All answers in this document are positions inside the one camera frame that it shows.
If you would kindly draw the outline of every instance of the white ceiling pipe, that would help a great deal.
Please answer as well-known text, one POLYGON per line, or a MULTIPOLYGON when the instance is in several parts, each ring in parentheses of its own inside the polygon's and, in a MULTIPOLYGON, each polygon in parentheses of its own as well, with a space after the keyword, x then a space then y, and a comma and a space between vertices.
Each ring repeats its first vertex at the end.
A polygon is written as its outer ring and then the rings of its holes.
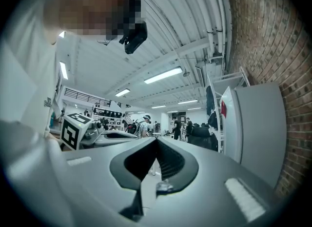
POLYGON ((211 6, 213 8, 214 12, 214 19, 216 23, 216 30, 217 30, 217 35, 218 35, 218 51, 219 53, 222 53, 223 51, 223 28, 221 25, 221 16, 220 16, 220 11, 219 11, 219 5, 217 3, 217 0, 209 0, 211 3, 211 6))
POLYGON ((204 17, 204 21, 205 21, 205 25, 206 25, 206 30, 208 33, 208 38, 209 38, 209 45, 210 45, 210 49, 208 49, 208 55, 211 57, 213 56, 214 52, 215 52, 215 47, 214 47, 214 37, 213 37, 213 29, 211 26, 211 21, 210 21, 210 16, 207 10, 207 7, 205 5, 204 0, 197 0, 201 13, 204 17))
POLYGON ((225 50, 225 12, 224 12, 224 4, 223 0, 218 0, 219 2, 219 8, 221 11, 221 21, 222 21, 222 33, 223 33, 223 51, 222 51, 222 56, 224 57, 224 50, 225 50))

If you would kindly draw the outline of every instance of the backpack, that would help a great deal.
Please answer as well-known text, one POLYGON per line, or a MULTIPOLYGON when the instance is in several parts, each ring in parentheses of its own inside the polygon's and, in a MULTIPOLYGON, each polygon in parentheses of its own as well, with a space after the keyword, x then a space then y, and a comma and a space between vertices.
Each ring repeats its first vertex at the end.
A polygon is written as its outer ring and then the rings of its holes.
POLYGON ((127 132, 130 133, 130 134, 134 134, 135 135, 137 132, 139 132, 140 124, 143 123, 143 122, 144 121, 141 121, 141 122, 138 123, 137 121, 135 121, 132 124, 129 124, 127 132))

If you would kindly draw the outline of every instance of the ceiling light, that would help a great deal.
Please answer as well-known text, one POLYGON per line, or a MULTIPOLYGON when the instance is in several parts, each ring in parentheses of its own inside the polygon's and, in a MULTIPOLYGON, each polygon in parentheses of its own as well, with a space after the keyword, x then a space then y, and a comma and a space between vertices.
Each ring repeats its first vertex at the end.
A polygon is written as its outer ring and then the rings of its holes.
POLYGON ((197 101, 198 100, 190 100, 190 101, 180 102, 178 104, 192 103, 192 102, 197 102, 197 101))
POLYGON ((155 108, 161 108, 161 107, 166 107, 166 106, 165 106, 165 105, 154 106, 154 107, 152 107, 152 109, 155 109, 155 108))
POLYGON ((159 81, 159 80, 162 80, 164 78, 170 77, 172 75, 179 74, 181 72, 182 72, 181 67, 176 67, 176 68, 171 69, 171 70, 169 70, 167 72, 164 72, 164 73, 161 73, 161 74, 157 74, 156 76, 151 77, 151 78, 145 80, 144 82, 147 83, 147 84, 150 84, 150 83, 153 83, 155 81, 159 81))
POLYGON ((67 80, 68 77, 67 77, 66 66, 64 62, 60 62, 60 68, 62 70, 63 78, 67 80))
POLYGON ((116 96, 117 96, 117 97, 120 97, 121 95, 124 95, 124 94, 126 94, 126 93, 128 93, 128 92, 130 92, 129 89, 124 89, 123 91, 117 93, 116 96))
POLYGON ((61 32, 58 36, 61 36, 62 38, 64 38, 64 36, 65 36, 65 31, 61 32))

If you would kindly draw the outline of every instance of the white t-shirt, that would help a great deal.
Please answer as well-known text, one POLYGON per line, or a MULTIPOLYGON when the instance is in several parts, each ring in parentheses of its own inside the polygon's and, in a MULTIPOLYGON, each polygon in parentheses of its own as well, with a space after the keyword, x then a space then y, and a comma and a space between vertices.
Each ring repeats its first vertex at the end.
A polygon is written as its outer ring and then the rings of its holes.
POLYGON ((148 124, 147 124, 147 122, 145 122, 144 118, 137 119, 136 122, 137 122, 137 123, 142 122, 142 123, 140 123, 139 130, 136 131, 136 133, 135 133, 135 135, 137 135, 138 138, 140 139, 140 138, 142 138, 142 132, 143 132, 143 131, 146 131, 146 132, 147 132, 147 130, 148 130, 148 124))
POLYGON ((22 0, 1 37, 0 74, 6 80, 0 92, 10 92, 1 99, 0 118, 21 121, 46 136, 59 68, 56 44, 51 45, 44 35, 45 1, 22 0))

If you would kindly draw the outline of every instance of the brick wall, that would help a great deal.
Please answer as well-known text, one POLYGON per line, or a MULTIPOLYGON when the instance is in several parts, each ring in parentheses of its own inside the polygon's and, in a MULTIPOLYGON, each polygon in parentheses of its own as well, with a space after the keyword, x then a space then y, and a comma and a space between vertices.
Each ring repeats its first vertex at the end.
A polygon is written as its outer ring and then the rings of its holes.
POLYGON ((252 84, 278 82, 287 117, 287 147, 276 192, 304 179, 312 158, 312 43, 290 0, 230 0, 229 73, 242 66, 252 84))

